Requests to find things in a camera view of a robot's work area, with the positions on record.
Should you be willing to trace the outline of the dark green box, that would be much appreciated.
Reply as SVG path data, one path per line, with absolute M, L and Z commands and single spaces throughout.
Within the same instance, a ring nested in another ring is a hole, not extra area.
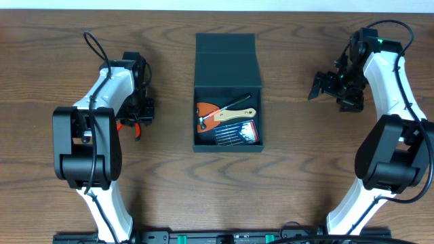
M 260 153 L 264 149 L 262 133 L 262 80 L 253 34 L 196 34 L 195 80 L 193 93 L 193 151 L 196 153 Z M 205 102 L 222 108 L 240 98 L 246 101 L 230 110 L 253 108 L 252 120 L 258 138 L 250 145 L 219 145 L 214 129 L 200 132 L 198 118 L 207 115 L 197 108 Z

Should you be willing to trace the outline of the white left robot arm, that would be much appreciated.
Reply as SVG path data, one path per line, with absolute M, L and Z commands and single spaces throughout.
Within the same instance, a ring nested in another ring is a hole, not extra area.
M 136 229 L 118 185 L 122 152 L 119 128 L 153 120 L 153 99 L 147 98 L 146 60 L 138 52 L 122 59 L 102 54 L 100 76 L 87 95 L 52 117 L 54 169 L 83 197 L 97 224 L 94 234 L 57 234 L 54 243 L 270 243 L 283 237 L 295 243 L 327 243 L 308 227 L 272 231 L 178 232 Z

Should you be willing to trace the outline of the red handled pliers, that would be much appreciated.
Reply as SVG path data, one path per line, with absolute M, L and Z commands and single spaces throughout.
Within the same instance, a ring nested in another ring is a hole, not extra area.
M 121 123 L 119 123 L 117 125 L 117 131 L 120 131 L 123 127 L 124 127 L 124 125 L 121 124 Z M 139 123 L 135 123 L 134 124 L 134 128 L 135 128 L 135 131 L 136 131 L 136 133 L 135 133 L 135 141 L 139 141 L 140 138 L 141 138 L 141 126 L 140 126 Z

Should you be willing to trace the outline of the small black handled hammer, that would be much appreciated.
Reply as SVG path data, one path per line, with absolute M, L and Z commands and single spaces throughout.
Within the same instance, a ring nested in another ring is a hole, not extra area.
M 234 106 L 236 106 L 238 104 L 241 104 L 242 102 L 245 102 L 246 100 L 249 100 L 251 97 L 252 97 L 251 94 L 244 95 L 244 96 L 238 98 L 237 100 L 231 102 L 230 104 L 227 104 L 226 106 L 223 106 L 222 108 L 219 107 L 218 110 L 219 111 L 227 110 L 228 108 L 232 108 L 232 107 L 234 107 Z M 216 113 L 218 113 L 218 111 L 215 110 L 214 112 L 211 112 L 210 114 L 206 115 L 205 117 L 200 117 L 198 115 L 198 113 L 199 112 L 196 111 L 196 114 L 197 114 L 197 124 L 200 124 L 201 128 L 205 129 L 206 126 L 204 125 L 204 121 L 206 119 L 210 118 L 211 116 L 215 115 Z

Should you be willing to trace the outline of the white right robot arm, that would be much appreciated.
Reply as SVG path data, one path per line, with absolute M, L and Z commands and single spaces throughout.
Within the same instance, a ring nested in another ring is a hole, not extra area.
M 359 235 L 387 201 L 433 174 L 433 123 L 412 94 L 399 41 L 379 37 L 374 28 L 354 32 L 337 72 L 318 72 L 310 100 L 319 94 L 336 98 L 341 111 L 363 110 L 369 86 L 377 122 L 355 155 L 356 179 L 337 208 L 326 217 L 329 235 Z

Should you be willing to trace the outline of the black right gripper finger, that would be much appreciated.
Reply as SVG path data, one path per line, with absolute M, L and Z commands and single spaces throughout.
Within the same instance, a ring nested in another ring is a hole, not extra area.
M 363 110 L 363 104 L 352 103 L 346 100 L 340 101 L 340 112 L 360 113 Z
M 315 74 L 314 79 L 313 79 L 313 84 L 312 84 L 311 90 L 310 90 L 309 95 L 308 95 L 308 100 L 315 99 L 319 95 L 320 90 L 322 88 L 321 83 L 322 83 L 324 77 L 325 77 L 324 73 L 318 72 Z

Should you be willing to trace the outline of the blue screwdriver set case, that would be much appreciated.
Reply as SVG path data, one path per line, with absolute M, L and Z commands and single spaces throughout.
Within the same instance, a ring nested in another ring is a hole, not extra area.
M 219 146 L 251 145 L 259 141 L 253 119 L 213 129 L 214 139 Z

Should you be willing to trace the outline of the orange scraper wooden handle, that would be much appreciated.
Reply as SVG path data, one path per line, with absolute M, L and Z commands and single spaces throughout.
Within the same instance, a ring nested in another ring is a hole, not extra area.
M 214 112 L 215 110 L 218 111 L 218 113 L 216 113 L 215 115 L 211 116 L 210 118 L 204 121 L 204 125 L 206 126 L 205 129 L 202 129 L 200 124 L 197 124 L 198 133 L 203 133 L 211 129 L 214 129 L 222 122 L 227 122 L 231 119 L 253 118 L 256 115 L 256 110 L 254 108 L 247 108 L 243 110 L 223 110 L 223 111 L 219 111 L 218 109 L 219 107 L 216 106 L 215 104 L 206 103 L 206 102 L 197 103 L 197 111 L 199 112 L 198 115 L 200 117 L 205 117 L 206 115 L 210 114 L 211 112 Z

